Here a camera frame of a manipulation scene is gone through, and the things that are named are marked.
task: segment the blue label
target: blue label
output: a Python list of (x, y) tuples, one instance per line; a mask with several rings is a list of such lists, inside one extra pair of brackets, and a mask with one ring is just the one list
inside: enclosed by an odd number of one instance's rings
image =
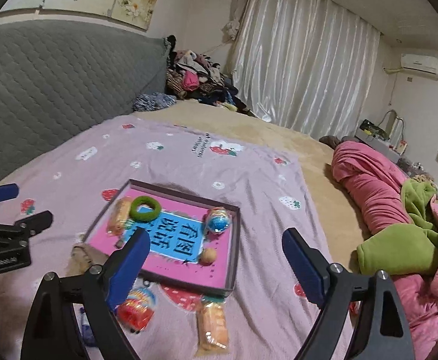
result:
[[(148, 207), (139, 207), (138, 212), (152, 211)], [(131, 238), (134, 231), (143, 228), (151, 238), (151, 251), (164, 256), (197, 263), (204, 240), (202, 222), (183, 218), (167, 212), (161, 212), (152, 222), (133, 222), (122, 235), (124, 242)]]

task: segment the candy package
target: candy package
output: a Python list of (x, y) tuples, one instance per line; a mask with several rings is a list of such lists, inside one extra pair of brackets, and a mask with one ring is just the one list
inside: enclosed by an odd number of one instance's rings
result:
[(229, 337), (221, 303), (203, 301), (197, 311), (199, 345), (196, 356), (228, 353)]
[(113, 236), (121, 236), (131, 210), (132, 198), (125, 197), (117, 200), (114, 210), (107, 224), (107, 233)]
[(205, 229), (213, 234), (222, 234), (231, 224), (229, 213), (224, 207), (215, 207), (209, 210), (205, 218)]
[(145, 329), (156, 310), (156, 296), (148, 288), (133, 288), (116, 314), (119, 321), (132, 333)]

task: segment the pink quilt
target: pink quilt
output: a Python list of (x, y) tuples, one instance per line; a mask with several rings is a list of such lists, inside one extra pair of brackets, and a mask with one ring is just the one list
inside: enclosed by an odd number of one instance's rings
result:
[[(361, 208), (374, 235), (393, 223), (412, 223), (401, 202), (407, 177), (379, 152), (365, 144), (344, 142), (334, 151), (334, 178)], [(438, 204), (431, 203), (438, 223)], [(405, 309), (415, 356), (424, 360), (438, 350), (438, 270), (433, 278), (419, 274), (396, 276), (396, 289)]]

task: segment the wrapped pastry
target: wrapped pastry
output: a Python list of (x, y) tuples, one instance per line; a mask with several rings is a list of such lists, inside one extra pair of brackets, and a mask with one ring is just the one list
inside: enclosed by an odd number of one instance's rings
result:
[(210, 353), (227, 353), (229, 337), (221, 303), (204, 302), (197, 311), (199, 345), (196, 356)]
[(125, 230), (126, 222), (131, 210), (132, 198), (125, 197), (117, 200), (114, 210), (110, 215), (107, 224), (107, 233), (109, 235), (120, 237)]

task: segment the green ring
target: green ring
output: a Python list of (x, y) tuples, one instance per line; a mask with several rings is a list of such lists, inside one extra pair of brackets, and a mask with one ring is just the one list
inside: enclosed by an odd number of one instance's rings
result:
[[(137, 208), (141, 204), (145, 204), (153, 209), (151, 212), (137, 212)], [(131, 210), (129, 216), (136, 222), (151, 222), (158, 218), (162, 211), (162, 207), (159, 202), (150, 196), (139, 196), (132, 201)]]

